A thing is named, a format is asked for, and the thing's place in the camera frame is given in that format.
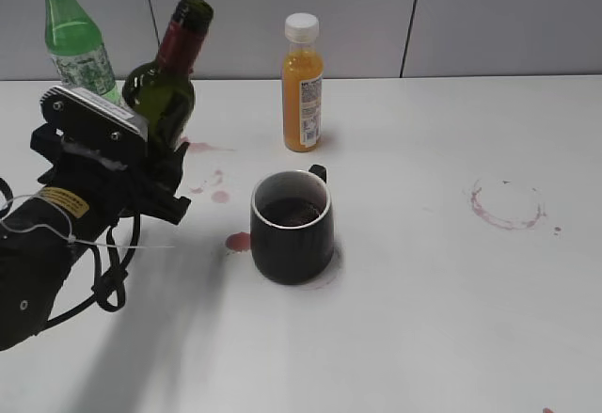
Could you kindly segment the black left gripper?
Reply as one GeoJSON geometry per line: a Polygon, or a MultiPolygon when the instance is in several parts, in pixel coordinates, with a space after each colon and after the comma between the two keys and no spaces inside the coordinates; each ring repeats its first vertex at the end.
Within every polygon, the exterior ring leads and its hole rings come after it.
{"type": "MultiPolygon", "coordinates": [[[[143,170],[153,181],[135,180],[130,169],[110,169],[100,159],[49,124],[32,133],[30,147],[52,163],[39,177],[38,195],[58,205],[70,217],[73,233],[80,239],[96,242],[123,217],[135,222],[141,215],[179,224],[187,213],[191,199],[174,197],[183,177],[183,160],[188,142],[151,154],[143,170]]],[[[30,199],[30,227],[48,223],[60,232],[68,232],[67,221],[58,211],[38,199],[30,199]]],[[[36,244],[67,244],[47,230],[30,233],[36,244]]]]}

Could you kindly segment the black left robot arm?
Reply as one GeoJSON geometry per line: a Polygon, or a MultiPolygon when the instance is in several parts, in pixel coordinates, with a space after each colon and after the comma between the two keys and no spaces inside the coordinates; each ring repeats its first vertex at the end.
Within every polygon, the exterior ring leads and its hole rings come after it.
{"type": "Polygon", "coordinates": [[[179,224],[191,201],[176,197],[188,143],[155,164],[144,159],[111,169],[81,154],[69,135],[50,124],[36,129],[31,148],[52,163],[42,188],[20,197],[1,185],[1,347],[4,350],[97,304],[115,312],[126,301],[127,267],[140,248],[141,218],[179,224]],[[75,263],[90,251],[91,294],[51,314],[75,263]]]}

